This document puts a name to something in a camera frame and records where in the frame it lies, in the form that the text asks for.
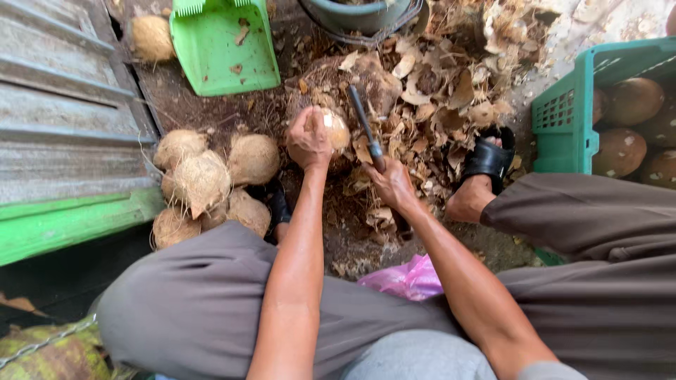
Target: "green dustpan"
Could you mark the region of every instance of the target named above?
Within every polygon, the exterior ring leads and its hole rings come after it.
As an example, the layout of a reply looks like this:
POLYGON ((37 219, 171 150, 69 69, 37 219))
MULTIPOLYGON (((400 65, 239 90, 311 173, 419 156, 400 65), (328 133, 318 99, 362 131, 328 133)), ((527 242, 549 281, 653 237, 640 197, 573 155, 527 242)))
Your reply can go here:
POLYGON ((200 96, 279 86, 265 0, 174 0, 169 19, 174 49, 185 76, 200 96), (240 19, 249 23, 235 44, 240 19), (231 67, 241 65, 237 74, 231 67))

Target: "plastic crate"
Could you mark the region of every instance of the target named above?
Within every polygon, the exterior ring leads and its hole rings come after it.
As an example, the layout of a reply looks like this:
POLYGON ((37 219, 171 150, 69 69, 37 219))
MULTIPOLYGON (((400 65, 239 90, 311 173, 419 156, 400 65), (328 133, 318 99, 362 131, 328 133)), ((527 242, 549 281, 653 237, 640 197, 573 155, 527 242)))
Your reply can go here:
MULTIPOLYGON (((533 169, 591 174, 592 156, 598 152, 598 133, 592 130, 594 87, 635 77, 676 80, 676 37, 607 43, 580 53, 575 69, 533 100, 533 169)), ((547 265, 563 263, 548 252, 538 250, 537 255, 547 265)))

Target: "hand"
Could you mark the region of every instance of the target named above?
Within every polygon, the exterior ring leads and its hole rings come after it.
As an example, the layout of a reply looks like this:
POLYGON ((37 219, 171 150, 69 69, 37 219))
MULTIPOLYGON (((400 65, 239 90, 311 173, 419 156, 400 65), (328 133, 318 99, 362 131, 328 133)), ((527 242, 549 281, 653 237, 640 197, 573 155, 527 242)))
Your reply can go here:
POLYGON ((302 110, 287 130, 287 150, 306 172, 310 169, 327 171, 331 161, 331 142, 320 107, 302 110))
POLYGON ((400 213, 404 206, 418 206, 418 197, 404 164, 399 160, 389 157, 384 158, 385 172, 383 174, 378 173, 373 165, 366 162, 362 163, 371 181, 376 185, 378 196, 388 206, 400 213))

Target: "pink plastic bag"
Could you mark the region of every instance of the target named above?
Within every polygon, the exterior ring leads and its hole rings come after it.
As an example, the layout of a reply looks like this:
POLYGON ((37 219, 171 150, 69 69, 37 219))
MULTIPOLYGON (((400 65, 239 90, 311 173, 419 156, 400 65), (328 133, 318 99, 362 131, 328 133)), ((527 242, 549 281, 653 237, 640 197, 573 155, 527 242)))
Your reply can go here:
POLYGON ((410 301, 422 301, 443 293, 429 255, 415 255, 404 265, 370 273, 359 279, 357 284, 410 301))

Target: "trouser leg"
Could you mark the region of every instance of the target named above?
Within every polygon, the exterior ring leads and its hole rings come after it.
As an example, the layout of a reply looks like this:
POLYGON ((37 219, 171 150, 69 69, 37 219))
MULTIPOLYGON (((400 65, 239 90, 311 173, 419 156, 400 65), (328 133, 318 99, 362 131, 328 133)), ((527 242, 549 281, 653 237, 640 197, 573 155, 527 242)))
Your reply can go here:
POLYGON ((676 191, 531 174, 481 221, 579 261, 498 275, 561 361, 590 379, 676 376, 676 191))
POLYGON ((676 191, 583 174, 530 174, 483 211, 481 223, 570 261, 676 252, 676 191))
MULTIPOLYGON (((275 255, 274 246, 228 221, 139 260, 97 309, 107 350, 114 360, 181 380, 246 376, 275 255)), ((443 298, 409 302, 325 277, 315 375, 337 375, 379 338, 419 328, 457 334, 443 298)))

